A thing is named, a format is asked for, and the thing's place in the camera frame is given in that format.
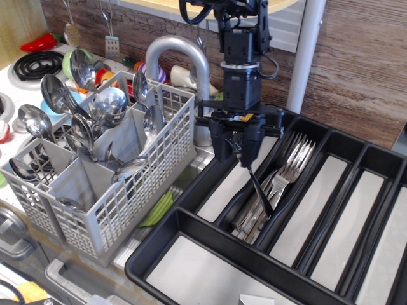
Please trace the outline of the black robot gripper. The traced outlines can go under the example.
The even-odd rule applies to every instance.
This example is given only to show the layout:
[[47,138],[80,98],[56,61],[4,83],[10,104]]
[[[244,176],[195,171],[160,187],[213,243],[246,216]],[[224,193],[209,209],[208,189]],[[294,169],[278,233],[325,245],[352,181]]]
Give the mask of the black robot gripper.
[[238,132],[238,155],[244,168],[258,157],[265,135],[281,137],[284,134],[284,111],[261,103],[263,80],[278,76],[279,65],[272,60],[275,72],[263,74],[261,62],[231,64],[221,62],[224,72],[223,98],[220,101],[198,101],[197,125],[209,128],[215,158],[224,163],[232,155],[228,140]]

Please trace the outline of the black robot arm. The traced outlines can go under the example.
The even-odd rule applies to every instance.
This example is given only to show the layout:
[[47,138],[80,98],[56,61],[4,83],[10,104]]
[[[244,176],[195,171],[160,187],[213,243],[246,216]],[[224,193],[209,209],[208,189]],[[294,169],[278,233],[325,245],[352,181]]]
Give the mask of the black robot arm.
[[240,163],[250,168],[257,159],[265,135],[283,134],[283,111],[262,105],[263,80],[272,80],[277,74],[266,75],[261,59],[270,51],[272,39],[268,29],[268,1],[180,1],[183,20],[198,25],[209,13],[218,24],[220,52],[224,60],[223,99],[210,117],[198,122],[210,130],[216,158],[226,160],[233,152],[233,134],[241,141]]

